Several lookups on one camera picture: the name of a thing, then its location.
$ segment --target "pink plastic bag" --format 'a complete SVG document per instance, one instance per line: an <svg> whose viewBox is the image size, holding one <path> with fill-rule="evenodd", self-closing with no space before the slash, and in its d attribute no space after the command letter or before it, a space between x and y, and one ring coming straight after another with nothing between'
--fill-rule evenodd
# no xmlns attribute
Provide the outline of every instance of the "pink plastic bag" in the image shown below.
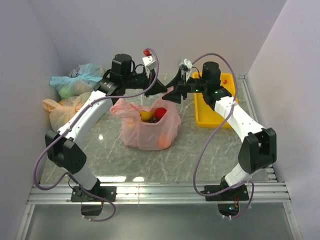
<svg viewBox="0 0 320 240"><path fill-rule="evenodd" d="M115 117L122 118L120 138L125 145L146 151L158 151L170 147L177 136L181 119L176 104L162 100L161 97L152 106L141 106L120 98L110 108ZM157 108L166 109L160 121L157 123L141 121L139 111L154 112Z"/></svg>

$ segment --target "black mounting bracket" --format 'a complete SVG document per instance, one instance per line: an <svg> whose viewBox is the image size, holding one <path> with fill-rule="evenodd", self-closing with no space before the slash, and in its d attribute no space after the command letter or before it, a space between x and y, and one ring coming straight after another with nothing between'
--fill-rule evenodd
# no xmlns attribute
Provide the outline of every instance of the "black mounting bracket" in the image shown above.
<svg viewBox="0 0 320 240"><path fill-rule="evenodd" d="M219 192L225 188L229 187L225 177L222 177L220 185L205 185L203 194L213 194ZM247 201L249 200L248 190L246 185L241 185L237 188L229 189L219 195L216 196L206 196L206 202L230 202L234 201L237 197L239 201Z"/></svg>
<svg viewBox="0 0 320 240"><path fill-rule="evenodd" d="M116 186L99 186L99 196L114 202L116 200ZM71 202L88 203L101 202L101 200L86 194L80 187L74 186L71 194ZM83 216L99 216L103 208L103 203L100 205L82 205L81 214Z"/></svg>

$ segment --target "plastic bag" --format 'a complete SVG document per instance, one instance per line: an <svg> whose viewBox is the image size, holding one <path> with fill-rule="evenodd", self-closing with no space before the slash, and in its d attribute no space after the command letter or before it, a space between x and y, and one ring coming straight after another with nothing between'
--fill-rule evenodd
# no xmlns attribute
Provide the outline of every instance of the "plastic bag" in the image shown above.
<svg viewBox="0 0 320 240"><path fill-rule="evenodd" d="M59 103L52 99L42 101L43 108L50 112L49 119L52 129L56 132L65 125L85 104L91 92L85 92L80 96L72 96Z"/></svg>
<svg viewBox="0 0 320 240"><path fill-rule="evenodd" d="M141 121L139 111L155 111L165 108L166 113L157 123ZM181 123L176 104L158 98L152 106L141 106L120 98L110 108L111 113L122 118L120 138L127 146L146 151L163 150L172 144Z"/></svg>
<svg viewBox="0 0 320 240"><path fill-rule="evenodd" d="M53 76L50 85L55 87L62 99L92 92L93 87L102 79L105 71L102 67L88 63L79 65L69 76Z"/></svg>

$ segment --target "yellow tray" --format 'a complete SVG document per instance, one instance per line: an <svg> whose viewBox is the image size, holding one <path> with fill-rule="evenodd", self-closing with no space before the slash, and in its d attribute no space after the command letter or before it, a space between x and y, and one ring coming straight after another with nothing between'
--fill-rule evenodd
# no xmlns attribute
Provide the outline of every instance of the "yellow tray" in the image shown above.
<svg viewBox="0 0 320 240"><path fill-rule="evenodd" d="M194 79L199 78L199 74L194 72L192 74ZM235 95L236 89L234 84L234 79L232 74L230 73L221 73L220 76L221 86L224 86L232 96ZM195 93L194 94L194 105L195 105L195 121L198 127L205 127L205 128L216 128L218 127L224 120L222 116L218 113L214 112L204 101L202 93ZM223 128L231 128L229 123L225 123Z"/></svg>

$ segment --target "red knob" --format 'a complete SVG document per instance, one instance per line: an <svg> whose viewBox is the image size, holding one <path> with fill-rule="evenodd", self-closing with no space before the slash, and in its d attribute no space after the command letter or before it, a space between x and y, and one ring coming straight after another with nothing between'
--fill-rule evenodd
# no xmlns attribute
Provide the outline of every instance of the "red knob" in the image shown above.
<svg viewBox="0 0 320 240"><path fill-rule="evenodd" d="M147 49L143 50L143 54L144 54L146 57L148 57L148 56L151 55L150 51L147 50Z"/></svg>

